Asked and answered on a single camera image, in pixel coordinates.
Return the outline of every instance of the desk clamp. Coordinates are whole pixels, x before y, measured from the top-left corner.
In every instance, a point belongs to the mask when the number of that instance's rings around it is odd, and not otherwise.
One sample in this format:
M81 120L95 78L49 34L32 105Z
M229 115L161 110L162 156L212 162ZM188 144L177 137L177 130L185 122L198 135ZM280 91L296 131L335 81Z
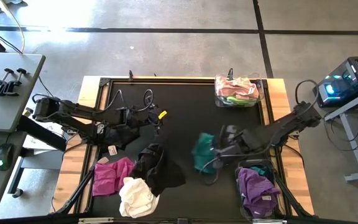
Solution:
M22 84L22 82L20 82L20 79L22 78L22 75L27 74L27 71L23 68L18 68L16 71L19 72L19 78L17 80L9 82L5 82L5 79L9 74L13 75L14 72L9 68L5 68L4 71L6 73L2 80L0 80L0 96L19 96L19 94L14 92L13 89L15 86L20 86Z

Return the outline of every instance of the black mouse pad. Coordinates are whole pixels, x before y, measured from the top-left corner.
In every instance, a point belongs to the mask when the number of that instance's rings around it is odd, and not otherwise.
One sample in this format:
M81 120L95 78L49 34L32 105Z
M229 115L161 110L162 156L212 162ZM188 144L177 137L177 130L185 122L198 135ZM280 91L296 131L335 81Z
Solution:
M242 128L253 128L262 124L258 105L251 108L219 108L214 102L214 85L189 84L133 84L114 83L111 97L122 90L127 104L143 105L145 90L154 93L154 103L168 112L164 117L163 131L166 140L163 147L186 175L186 184L165 189L160 195L157 209L144 218L205 218L241 219L240 200L236 193L234 171L237 163L223 169L218 181L207 186L203 184L194 169L193 150L200 133L218 134L222 125L236 124ZM113 108L123 106L120 97ZM153 127L141 128L140 138L130 143L118 155L107 156L110 162L122 157L137 160L138 153L153 140ZM97 217L121 217L118 194L94 197L92 213Z

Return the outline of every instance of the clothing pile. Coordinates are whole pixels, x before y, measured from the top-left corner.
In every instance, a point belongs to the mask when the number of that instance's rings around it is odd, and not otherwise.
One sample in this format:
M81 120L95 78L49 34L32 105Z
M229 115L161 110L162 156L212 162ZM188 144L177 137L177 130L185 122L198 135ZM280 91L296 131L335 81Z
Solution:
M255 83L248 78L215 77L216 97L226 106L253 106L259 99Z
M268 217L277 206L276 196L280 191L264 176L265 173L266 170L258 167L240 168L237 173L242 205L254 218Z
M168 158L159 144L151 144L140 152L136 164L128 158L112 164L96 164L93 195L119 191L121 215L137 218L154 212L164 189L185 183L180 166Z

